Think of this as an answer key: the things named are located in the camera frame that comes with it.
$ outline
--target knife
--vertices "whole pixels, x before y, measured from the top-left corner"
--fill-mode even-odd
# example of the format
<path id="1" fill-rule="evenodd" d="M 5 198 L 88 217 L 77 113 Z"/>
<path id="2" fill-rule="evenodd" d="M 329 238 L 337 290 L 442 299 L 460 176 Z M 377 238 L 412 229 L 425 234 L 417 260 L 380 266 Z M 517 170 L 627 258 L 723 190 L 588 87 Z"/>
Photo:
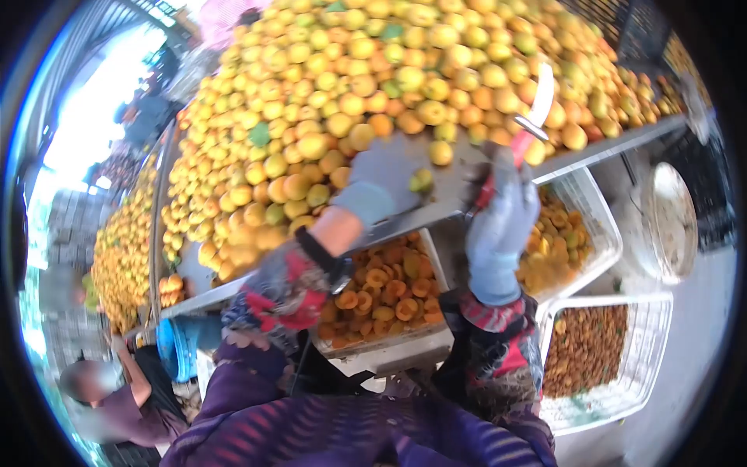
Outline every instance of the knife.
<path id="1" fill-rule="evenodd" d="M 532 102 L 529 114 L 526 117 L 520 114 L 513 117 L 514 121 L 523 128 L 511 140 L 511 150 L 513 151 L 514 165 L 516 167 L 521 167 L 521 163 L 524 161 L 524 153 L 535 137 L 545 141 L 548 139 L 547 134 L 542 130 L 542 124 L 550 113 L 554 92 L 553 69 L 549 64 L 540 64 L 537 93 L 534 96 L 534 102 Z M 480 190 L 477 201 L 475 201 L 472 208 L 465 214 L 465 219 L 468 222 L 472 220 L 472 217 L 477 212 L 488 205 L 495 192 L 494 183 L 493 174 L 491 173 Z"/>

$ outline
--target worker's right hand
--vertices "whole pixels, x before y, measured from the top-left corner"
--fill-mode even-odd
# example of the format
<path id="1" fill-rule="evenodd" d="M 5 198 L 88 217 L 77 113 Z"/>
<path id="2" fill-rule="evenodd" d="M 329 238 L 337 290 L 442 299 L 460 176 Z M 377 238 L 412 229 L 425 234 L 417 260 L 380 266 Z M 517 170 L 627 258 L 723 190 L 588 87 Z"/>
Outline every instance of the worker's right hand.
<path id="1" fill-rule="evenodd" d="M 482 151 L 493 161 L 495 195 L 467 232 L 469 285 L 480 302 L 499 306 L 521 295 L 514 271 L 537 221 L 539 198 L 531 169 L 524 163 L 517 170 L 509 147 L 487 141 Z"/>
<path id="2" fill-rule="evenodd" d="M 366 229 L 417 206 L 420 197 L 410 191 L 409 182 L 418 166 L 407 156 L 407 146 L 401 133 L 373 140 L 368 151 L 356 156 L 348 186 L 332 204 L 355 214 Z"/>

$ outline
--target red knife handle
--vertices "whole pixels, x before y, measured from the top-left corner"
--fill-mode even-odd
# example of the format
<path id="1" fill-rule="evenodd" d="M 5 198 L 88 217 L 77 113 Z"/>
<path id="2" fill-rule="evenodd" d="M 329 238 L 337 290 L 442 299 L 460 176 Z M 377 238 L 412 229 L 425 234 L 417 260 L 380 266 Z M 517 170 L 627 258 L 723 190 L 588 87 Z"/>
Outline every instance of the red knife handle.
<path id="1" fill-rule="evenodd" d="M 529 149 L 529 145 L 533 140 L 534 135 L 527 130 L 521 130 L 511 140 L 511 150 L 514 154 L 514 165 L 516 167 L 521 167 L 521 163 L 524 162 L 524 153 Z"/>
<path id="2" fill-rule="evenodd" d="M 480 189 L 480 195 L 477 196 L 477 201 L 474 202 L 474 205 L 478 209 L 484 209 L 488 206 L 488 203 L 490 203 L 490 199 L 493 197 L 493 193 L 495 192 L 495 181 L 493 179 L 493 174 L 491 173 L 488 175 L 488 179 L 485 180 L 485 183 L 483 183 L 482 189 Z"/>

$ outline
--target wrist strap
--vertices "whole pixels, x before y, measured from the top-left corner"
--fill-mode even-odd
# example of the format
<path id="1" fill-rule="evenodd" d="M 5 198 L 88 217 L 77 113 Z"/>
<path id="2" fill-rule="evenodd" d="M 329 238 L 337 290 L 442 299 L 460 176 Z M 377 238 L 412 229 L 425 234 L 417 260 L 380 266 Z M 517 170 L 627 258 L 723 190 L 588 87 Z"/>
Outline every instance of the wrist strap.
<path id="1" fill-rule="evenodd" d="M 315 262 L 326 274 L 331 274 L 337 265 L 337 258 L 330 255 L 324 249 L 316 238 L 306 231 L 305 226 L 301 226 L 296 231 L 296 241 L 301 246 L 304 253 Z"/>

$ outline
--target red patterned sleeve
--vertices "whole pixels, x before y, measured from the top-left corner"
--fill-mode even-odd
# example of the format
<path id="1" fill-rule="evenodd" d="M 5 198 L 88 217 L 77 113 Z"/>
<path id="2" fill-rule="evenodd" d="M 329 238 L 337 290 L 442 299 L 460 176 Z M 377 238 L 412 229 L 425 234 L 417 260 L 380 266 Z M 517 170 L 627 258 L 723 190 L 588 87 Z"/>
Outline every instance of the red patterned sleeve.
<path id="1" fill-rule="evenodd" d="M 223 313 L 223 326 L 259 331 L 286 356 L 297 333 L 316 324 L 329 293 L 324 272 L 291 240 L 267 255 Z"/>
<path id="2" fill-rule="evenodd" d="M 539 402 L 544 368 L 535 311 L 526 294 L 503 306 L 484 305 L 469 291 L 459 297 L 470 347 L 467 396 L 483 418 L 495 421 Z"/>

